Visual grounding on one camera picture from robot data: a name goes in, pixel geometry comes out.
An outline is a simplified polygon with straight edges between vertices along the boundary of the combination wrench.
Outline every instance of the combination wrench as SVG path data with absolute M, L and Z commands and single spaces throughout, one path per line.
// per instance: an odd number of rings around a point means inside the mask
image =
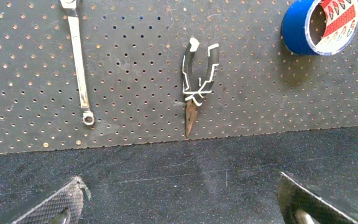
M 86 91 L 85 71 L 81 49 L 80 21 L 76 12 L 77 0 L 60 0 L 70 27 L 71 42 L 73 44 L 73 55 L 75 72 L 78 82 L 78 91 L 80 92 L 81 109 L 83 110 L 82 121 L 85 125 L 94 123 L 94 114 L 90 108 L 88 92 Z

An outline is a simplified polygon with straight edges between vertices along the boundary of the gray pegboard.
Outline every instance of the gray pegboard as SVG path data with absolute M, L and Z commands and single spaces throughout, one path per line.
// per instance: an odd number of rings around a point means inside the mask
M 0 1 L 0 153 L 184 140 L 180 68 L 192 36 L 194 73 L 215 43 L 221 72 L 191 139 L 358 126 L 358 31 L 337 55 L 292 55 L 280 37 L 292 2 L 82 1 L 90 128 L 61 5 Z

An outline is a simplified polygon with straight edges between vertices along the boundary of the blue tape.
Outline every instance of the blue tape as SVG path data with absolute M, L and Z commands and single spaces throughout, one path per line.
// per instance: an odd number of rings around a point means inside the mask
M 321 0 L 297 0 L 284 15 L 282 35 L 284 43 L 289 50 L 298 55 L 333 55 L 342 51 L 352 40 L 358 25 L 358 2 L 357 0 L 325 0 L 327 1 L 324 11 L 328 16 L 329 10 L 335 8 L 327 18 L 327 25 L 334 24 L 348 9 L 354 11 L 354 17 L 338 27 L 333 33 L 323 37 L 317 45 L 310 37 L 310 18 L 316 6 Z

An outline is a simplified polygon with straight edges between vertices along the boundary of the black table surface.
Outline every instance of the black table surface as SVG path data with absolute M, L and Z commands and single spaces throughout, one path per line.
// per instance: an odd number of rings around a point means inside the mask
M 80 223 L 283 223 L 280 171 L 358 207 L 358 128 L 0 155 L 0 216 L 79 175 Z

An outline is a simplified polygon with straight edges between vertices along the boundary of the pliers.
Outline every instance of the pliers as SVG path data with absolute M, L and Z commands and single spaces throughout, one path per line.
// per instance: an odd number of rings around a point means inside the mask
M 208 47 L 208 69 L 206 75 L 202 78 L 194 76 L 191 65 L 200 45 L 194 37 L 190 39 L 187 46 L 181 74 L 183 78 L 183 94 L 186 101 L 186 138 L 190 135 L 193 123 L 198 114 L 198 107 L 203 104 L 203 98 L 211 93 L 211 87 L 215 82 L 219 65 L 219 44 L 213 44 Z

